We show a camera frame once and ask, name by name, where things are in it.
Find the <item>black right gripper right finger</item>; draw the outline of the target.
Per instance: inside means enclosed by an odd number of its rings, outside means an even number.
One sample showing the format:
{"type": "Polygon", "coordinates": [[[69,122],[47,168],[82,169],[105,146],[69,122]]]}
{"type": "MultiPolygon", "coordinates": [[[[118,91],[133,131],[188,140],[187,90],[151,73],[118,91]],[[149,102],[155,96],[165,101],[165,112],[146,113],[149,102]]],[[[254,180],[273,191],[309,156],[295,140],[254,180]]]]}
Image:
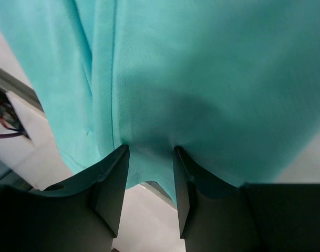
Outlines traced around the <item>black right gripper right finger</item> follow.
{"type": "Polygon", "coordinates": [[[173,170],[187,251],[320,251],[320,184],[235,187],[179,146],[173,170]]]}

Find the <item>teal t shirt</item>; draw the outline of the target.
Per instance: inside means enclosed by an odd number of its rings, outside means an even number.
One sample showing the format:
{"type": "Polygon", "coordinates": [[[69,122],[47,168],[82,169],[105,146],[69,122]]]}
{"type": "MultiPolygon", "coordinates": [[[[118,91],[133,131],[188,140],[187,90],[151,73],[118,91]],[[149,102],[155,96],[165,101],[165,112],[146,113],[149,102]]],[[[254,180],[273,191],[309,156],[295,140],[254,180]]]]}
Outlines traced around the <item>teal t shirt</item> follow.
{"type": "Polygon", "coordinates": [[[0,31],[73,173],[126,144],[175,197],[181,146],[270,182],[320,131],[320,1],[0,1],[0,31]]]}

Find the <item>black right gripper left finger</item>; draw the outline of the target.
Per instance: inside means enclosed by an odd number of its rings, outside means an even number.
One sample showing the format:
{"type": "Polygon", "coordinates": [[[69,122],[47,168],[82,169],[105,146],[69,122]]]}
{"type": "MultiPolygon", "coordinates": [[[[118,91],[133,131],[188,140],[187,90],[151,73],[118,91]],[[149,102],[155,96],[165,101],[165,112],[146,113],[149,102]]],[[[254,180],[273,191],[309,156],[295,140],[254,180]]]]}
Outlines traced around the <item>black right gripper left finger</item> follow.
{"type": "Polygon", "coordinates": [[[129,157],[122,145],[44,191],[0,185],[0,251],[111,251],[129,157]]]}

